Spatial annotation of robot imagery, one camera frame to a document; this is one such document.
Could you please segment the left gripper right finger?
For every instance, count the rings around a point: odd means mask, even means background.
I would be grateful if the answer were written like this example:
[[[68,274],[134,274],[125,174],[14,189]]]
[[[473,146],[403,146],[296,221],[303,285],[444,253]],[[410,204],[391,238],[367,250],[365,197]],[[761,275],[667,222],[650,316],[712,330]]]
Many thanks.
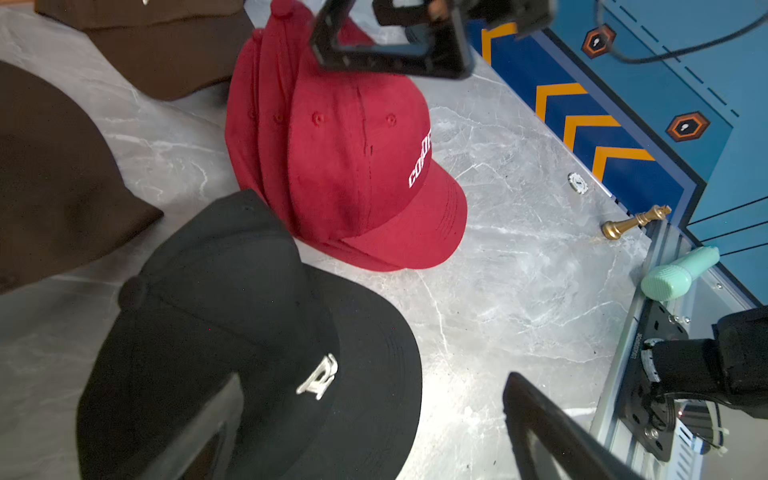
[[[522,374],[509,374],[505,423],[522,479],[638,479]]]

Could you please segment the brown cap middle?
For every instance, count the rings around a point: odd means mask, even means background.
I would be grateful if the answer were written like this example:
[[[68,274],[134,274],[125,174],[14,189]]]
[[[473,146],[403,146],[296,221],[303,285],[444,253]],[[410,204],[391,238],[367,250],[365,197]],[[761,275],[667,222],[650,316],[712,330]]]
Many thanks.
[[[95,123],[60,89],[1,64],[1,291],[86,265],[162,217],[124,184]]]

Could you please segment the black R cap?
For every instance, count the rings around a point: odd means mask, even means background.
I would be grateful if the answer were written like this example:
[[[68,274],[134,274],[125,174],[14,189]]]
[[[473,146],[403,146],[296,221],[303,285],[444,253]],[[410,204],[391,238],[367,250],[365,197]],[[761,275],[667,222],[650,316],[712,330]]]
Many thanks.
[[[394,479],[422,365],[398,309],[302,262],[251,190],[218,199],[122,287],[77,410],[85,479],[132,479],[232,378],[243,407],[183,454],[185,479]]]

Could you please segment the white round table plug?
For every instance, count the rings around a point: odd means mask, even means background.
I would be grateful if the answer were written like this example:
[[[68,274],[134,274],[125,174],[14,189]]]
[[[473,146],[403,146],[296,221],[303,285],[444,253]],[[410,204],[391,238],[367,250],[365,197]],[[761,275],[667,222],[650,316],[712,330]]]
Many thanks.
[[[567,177],[568,184],[579,195],[589,191],[589,183],[577,172],[572,172]]]

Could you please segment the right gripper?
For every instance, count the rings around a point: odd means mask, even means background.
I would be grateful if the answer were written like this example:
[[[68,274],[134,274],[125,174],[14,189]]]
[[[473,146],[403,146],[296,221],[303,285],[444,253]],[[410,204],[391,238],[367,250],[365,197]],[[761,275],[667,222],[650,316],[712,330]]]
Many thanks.
[[[558,9],[550,0],[417,1],[398,6],[394,1],[374,1],[381,26],[409,27],[424,24],[427,40],[413,44],[346,44],[341,30],[349,19],[353,1],[327,1],[315,17],[309,45],[320,66],[333,71],[392,73],[399,75],[464,79],[474,67],[466,22],[482,20],[491,29],[515,23],[527,35],[550,25]]]

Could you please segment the brown Colorado cap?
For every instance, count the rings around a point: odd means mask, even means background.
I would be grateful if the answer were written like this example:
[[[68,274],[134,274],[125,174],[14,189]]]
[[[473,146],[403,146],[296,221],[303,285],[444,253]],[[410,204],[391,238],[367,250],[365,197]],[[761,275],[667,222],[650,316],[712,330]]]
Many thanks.
[[[85,33],[132,86],[162,101],[229,80],[254,30],[242,1],[39,0],[34,9]]]

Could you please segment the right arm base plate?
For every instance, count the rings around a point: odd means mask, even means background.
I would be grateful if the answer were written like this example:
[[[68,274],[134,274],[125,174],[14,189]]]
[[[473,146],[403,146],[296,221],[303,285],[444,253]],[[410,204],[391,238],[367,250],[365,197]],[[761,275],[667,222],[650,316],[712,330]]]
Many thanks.
[[[637,330],[630,336],[630,356],[616,403],[617,417],[634,439],[657,460],[670,460],[677,414],[668,404],[652,369],[653,345],[687,340],[688,332],[662,304],[643,303]]]

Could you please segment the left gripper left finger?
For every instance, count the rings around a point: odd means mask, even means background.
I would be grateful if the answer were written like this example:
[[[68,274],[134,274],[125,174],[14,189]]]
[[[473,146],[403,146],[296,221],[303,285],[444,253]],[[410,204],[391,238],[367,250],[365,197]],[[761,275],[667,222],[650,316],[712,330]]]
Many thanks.
[[[110,479],[224,479],[230,465],[244,394],[231,373],[170,433],[123,463]]]

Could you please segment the gold chess piece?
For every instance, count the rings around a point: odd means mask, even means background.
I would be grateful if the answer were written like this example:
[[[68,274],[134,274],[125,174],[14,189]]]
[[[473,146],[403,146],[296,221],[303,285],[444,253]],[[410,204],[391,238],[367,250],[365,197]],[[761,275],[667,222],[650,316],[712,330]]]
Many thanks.
[[[639,227],[645,227],[657,220],[665,220],[672,213],[672,209],[665,206],[654,205],[649,211],[637,214],[632,218],[622,221],[607,221],[601,225],[601,231],[608,240],[619,240],[622,236]]]

